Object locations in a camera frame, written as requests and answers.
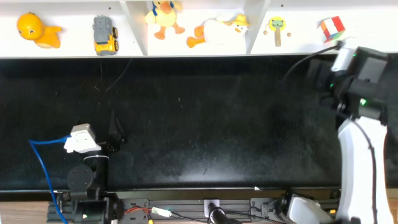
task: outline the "toy truck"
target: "toy truck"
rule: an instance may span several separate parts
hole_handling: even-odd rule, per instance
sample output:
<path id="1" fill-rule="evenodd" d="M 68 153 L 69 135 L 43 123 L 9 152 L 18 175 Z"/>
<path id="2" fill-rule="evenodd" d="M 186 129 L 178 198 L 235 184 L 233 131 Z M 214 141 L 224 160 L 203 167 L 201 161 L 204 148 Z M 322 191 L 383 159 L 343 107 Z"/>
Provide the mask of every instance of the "toy truck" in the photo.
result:
<path id="1" fill-rule="evenodd" d="M 94 42 L 97 55 L 114 55 L 119 50 L 117 28 L 112 26 L 112 20 L 106 16 L 94 18 Z"/>

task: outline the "rubber duck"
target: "rubber duck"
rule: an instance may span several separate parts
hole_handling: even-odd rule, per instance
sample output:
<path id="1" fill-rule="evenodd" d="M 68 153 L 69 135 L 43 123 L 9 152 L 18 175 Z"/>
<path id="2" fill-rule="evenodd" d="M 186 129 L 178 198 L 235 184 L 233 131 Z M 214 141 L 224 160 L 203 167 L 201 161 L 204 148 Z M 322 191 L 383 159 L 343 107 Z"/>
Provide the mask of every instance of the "rubber duck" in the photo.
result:
<path id="1" fill-rule="evenodd" d="M 17 22 L 18 32 L 26 40 L 33 40 L 42 48 L 59 48 L 61 43 L 57 32 L 61 27 L 46 26 L 34 13 L 23 14 Z"/>
<path id="2" fill-rule="evenodd" d="M 235 20 L 225 22 L 220 19 L 208 19 L 203 26 L 195 28 L 195 37 L 188 37 L 187 45 L 194 48 L 197 44 L 209 43 L 214 45 L 233 43 L 248 30 L 246 16 L 238 14 Z"/>
<path id="3" fill-rule="evenodd" d="M 178 26 L 177 13 L 175 10 L 182 11 L 180 2 L 172 1 L 152 1 L 153 9 L 146 15 L 145 21 L 148 24 L 160 25 L 160 31 L 155 33 L 155 37 L 159 40 L 166 38 L 165 32 L 168 27 L 174 27 L 176 34 L 185 32 L 183 27 Z"/>

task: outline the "colorful cube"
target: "colorful cube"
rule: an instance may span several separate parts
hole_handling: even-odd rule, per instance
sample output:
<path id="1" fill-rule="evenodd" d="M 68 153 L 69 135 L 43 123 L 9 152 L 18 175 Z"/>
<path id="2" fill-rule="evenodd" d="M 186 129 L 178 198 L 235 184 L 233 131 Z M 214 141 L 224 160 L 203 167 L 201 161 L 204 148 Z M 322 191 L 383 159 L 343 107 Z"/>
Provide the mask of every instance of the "colorful cube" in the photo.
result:
<path id="1" fill-rule="evenodd" d="M 344 28 L 343 23 L 338 16 L 325 19 L 318 27 L 318 32 L 321 35 L 323 43 L 336 40 L 343 34 L 345 30 L 346 29 Z"/>

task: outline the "white duck plush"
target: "white duck plush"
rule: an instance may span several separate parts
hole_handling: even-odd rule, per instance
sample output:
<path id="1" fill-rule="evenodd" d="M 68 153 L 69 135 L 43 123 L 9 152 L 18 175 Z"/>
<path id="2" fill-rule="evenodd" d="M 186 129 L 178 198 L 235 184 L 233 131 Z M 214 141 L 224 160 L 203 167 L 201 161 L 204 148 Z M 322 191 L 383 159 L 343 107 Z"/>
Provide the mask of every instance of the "white duck plush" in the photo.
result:
<path id="1" fill-rule="evenodd" d="M 188 37 L 187 45 L 193 48 L 197 44 L 209 43 L 213 45 L 233 44 L 248 30 L 246 16 L 239 14 L 235 20 L 224 22 L 219 16 L 217 19 L 208 19 L 203 26 L 195 28 L 195 37 Z"/>

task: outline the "black table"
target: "black table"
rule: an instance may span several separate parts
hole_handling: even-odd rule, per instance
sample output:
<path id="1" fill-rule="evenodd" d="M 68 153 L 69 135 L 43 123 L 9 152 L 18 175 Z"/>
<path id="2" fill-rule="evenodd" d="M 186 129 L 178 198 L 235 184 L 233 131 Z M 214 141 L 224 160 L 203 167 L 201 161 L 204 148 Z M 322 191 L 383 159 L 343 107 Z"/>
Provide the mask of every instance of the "black table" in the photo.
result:
<path id="1" fill-rule="evenodd" d="M 110 155 L 110 190 L 180 187 L 338 187 L 335 116 L 305 88 L 300 57 L 0 61 L 0 190 L 46 190 L 28 139 L 57 139 L 78 118 L 99 136 L 112 110 L 128 143 Z M 381 80 L 389 102 L 386 179 L 398 184 L 398 60 Z M 55 189 L 82 156 L 39 146 Z"/>

